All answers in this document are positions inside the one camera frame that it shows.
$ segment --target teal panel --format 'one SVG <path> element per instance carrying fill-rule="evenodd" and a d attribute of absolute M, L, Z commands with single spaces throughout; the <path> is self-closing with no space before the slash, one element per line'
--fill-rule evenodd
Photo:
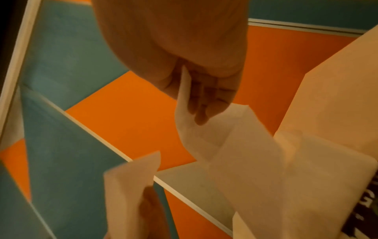
<path fill-rule="evenodd" d="M 1 161 L 0 238 L 51 239 Z"/>
<path fill-rule="evenodd" d="M 157 192 L 160 202 L 164 207 L 165 217 L 167 218 L 169 231 L 170 231 L 170 239 L 179 239 L 176 226 L 173 221 L 172 213 L 170 212 L 168 200 L 165 196 L 164 188 L 160 186 L 159 184 L 154 183 L 154 189 Z"/>
<path fill-rule="evenodd" d="M 251 0 L 249 17 L 369 30 L 378 24 L 378 1 Z"/>
<path fill-rule="evenodd" d="M 125 160 L 35 92 L 23 87 L 21 97 L 33 204 L 57 238 L 102 238 L 107 228 L 103 173 Z M 164 190 L 155 189 L 175 232 Z"/>
<path fill-rule="evenodd" d="M 91 6 L 44 0 L 21 80 L 63 110 L 127 72 L 100 34 Z"/>

